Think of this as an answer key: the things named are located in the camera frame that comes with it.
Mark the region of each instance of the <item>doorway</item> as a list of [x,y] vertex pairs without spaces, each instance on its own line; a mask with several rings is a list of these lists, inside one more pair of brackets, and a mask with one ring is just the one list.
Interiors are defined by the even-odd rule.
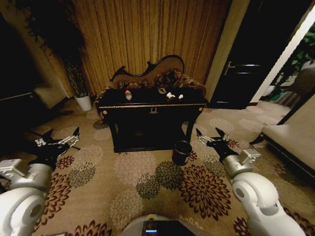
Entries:
[[211,108],[248,106],[311,3],[312,0],[250,2],[210,101]]
[[315,87],[315,23],[260,100],[294,107]]

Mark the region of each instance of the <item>drawer handle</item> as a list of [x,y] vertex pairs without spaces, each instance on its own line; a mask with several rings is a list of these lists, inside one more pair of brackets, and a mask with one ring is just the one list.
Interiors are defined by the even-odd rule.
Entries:
[[157,114],[157,113],[158,113],[158,109],[156,107],[151,107],[150,114]]

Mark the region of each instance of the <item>potted plant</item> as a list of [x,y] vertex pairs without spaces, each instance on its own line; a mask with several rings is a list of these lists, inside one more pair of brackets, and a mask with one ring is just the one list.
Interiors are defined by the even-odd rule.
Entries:
[[72,21],[72,0],[9,0],[26,16],[29,34],[43,49],[49,48],[62,61],[75,99],[82,110],[91,109],[91,100],[81,70],[80,48],[84,46],[81,31]]

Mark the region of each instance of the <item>black door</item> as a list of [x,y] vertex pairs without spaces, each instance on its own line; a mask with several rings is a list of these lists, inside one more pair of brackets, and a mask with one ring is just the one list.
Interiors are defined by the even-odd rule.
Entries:
[[312,0],[251,0],[210,107],[248,106],[311,3]]

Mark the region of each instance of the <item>door handle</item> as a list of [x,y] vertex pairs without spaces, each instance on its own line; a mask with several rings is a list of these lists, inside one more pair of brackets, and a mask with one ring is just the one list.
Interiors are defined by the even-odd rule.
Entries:
[[234,66],[234,65],[231,65],[231,64],[232,64],[232,62],[231,62],[230,60],[226,63],[225,69],[224,69],[224,72],[223,72],[223,75],[226,75],[226,74],[227,74],[229,68],[235,68],[235,66]]

